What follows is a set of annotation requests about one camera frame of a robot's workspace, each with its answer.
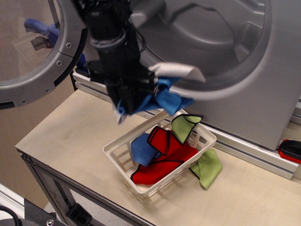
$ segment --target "red object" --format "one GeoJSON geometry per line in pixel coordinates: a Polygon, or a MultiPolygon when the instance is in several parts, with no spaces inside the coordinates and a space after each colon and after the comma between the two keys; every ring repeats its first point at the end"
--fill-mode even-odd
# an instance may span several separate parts
{"type": "Polygon", "coordinates": [[[164,156],[170,156],[183,147],[181,142],[170,130],[165,130],[159,126],[156,126],[151,131],[147,143],[164,156]]]}
{"type": "Polygon", "coordinates": [[[295,158],[290,157],[290,156],[287,156],[287,155],[285,155],[285,154],[280,150],[281,145],[282,145],[284,142],[286,142],[286,141],[289,141],[289,140],[286,139],[286,140],[282,141],[282,143],[281,143],[281,144],[279,145],[279,147],[278,147],[278,153],[279,153],[280,157],[283,158],[283,159],[286,159],[286,160],[293,161],[293,162],[295,162],[295,163],[301,164],[301,160],[295,159],[295,158]]]}
{"type": "Polygon", "coordinates": [[[172,155],[162,155],[158,159],[153,160],[148,167],[139,165],[137,171],[132,174],[131,179],[136,184],[155,184],[197,153],[198,150],[196,148],[190,147],[188,143],[185,143],[172,155]]]}

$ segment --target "white cloth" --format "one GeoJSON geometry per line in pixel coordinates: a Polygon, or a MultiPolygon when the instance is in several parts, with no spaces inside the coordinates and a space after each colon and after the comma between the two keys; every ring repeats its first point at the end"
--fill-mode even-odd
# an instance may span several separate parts
{"type": "Polygon", "coordinates": [[[206,79],[199,68],[173,62],[160,62],[148,68],[157,77],[181,77],[189,80],[205,82],[206,79]]]}
{"type": "Polygon", "coordinates": [[[120,114],[120,112],[117,110],[116,106],[114,104],[112,104],[113,106],[113,113],[115,116],[115,120],[117,122],[117,124],[119,126],[121,126],[123,124],[123,122],[125,121],[125,119],[127,118],[127,114],[120,114]]]}

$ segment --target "black cable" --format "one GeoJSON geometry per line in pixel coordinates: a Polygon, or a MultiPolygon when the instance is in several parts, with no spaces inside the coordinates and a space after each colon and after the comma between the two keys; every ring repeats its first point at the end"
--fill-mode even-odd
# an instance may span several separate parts
{"type": "Polygon", "coordinates": [[[15,214],[15,212],[13,212],[11,209],[9,209],[5,206],[0,206],[0,210],[4,211],[6,213],[9,213],[13,217],[16,226],[22,226],[21,220],[18,218],[18,216],[15,214]]]}
{"type": "Polygon", "coordinates": [[[138,39],[142,42],[142,47],[140,50],[140,53],[142,53],[146,49],[146,41],[145,41],[145,38],[143,37],[143,35],[140,33],[140,31],[138,31],[137,28],[135,28],[135,31],[136,31],[136,35],[137,35],[138,39]]]}

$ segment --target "white laundry basket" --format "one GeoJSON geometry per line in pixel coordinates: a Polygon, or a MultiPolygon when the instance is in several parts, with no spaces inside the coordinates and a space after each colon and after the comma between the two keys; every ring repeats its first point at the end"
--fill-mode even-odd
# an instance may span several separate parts
{"type": "MultiPolygon", "coordinates": [[[[185,114],[186,112],[184,110],[180,110],[173,116],[173,118],[183,113],[185,114]]],[[[181,175],[190,166],[192,166],[201,157],[201,155],[206,150],[211,148],[216,142],[216,136],[208,131],[203,125],[198,123],[188,139],[189,144],[192,147],[196,148],[198,150],[198,153],[192,156],[188,161],[184,162],[181,166],[169,173],[157,183],[153,185],[136,185],[130,178],[132,173],[136,171],[139,165],[138,163],[133,162],[131,158],[132,141],[142,133],[150,133],[155,126],[160,126],[164,129],[170,128],[171,120],[172,119],[168,115],[168,113],[162,111],[159,114],[148,119],[147,121],[143,122],[130,132],[124,134],[123,136],[117,138],[116,140],[103,147],[103,151],[115,164],[117,169],[123,175],[124,179],[140,197],[151,197],[161,188],[170,183],[173,179],[181,175]]]]}

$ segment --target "wooden table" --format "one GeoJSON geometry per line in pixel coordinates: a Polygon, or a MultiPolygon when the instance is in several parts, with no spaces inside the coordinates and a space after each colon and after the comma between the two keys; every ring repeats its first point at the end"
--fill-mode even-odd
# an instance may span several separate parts
{"type": "Polygon", "coordinates": [[[223,170],[207,191],[188,170],[151,198],[138,197],[102,148],[145,120],[134,115],[118,126],[110,103],[77,90],[16,148],[70,225],[69,189],[133,225],[301,225],[300,180],[219,150],[223,170]]]}

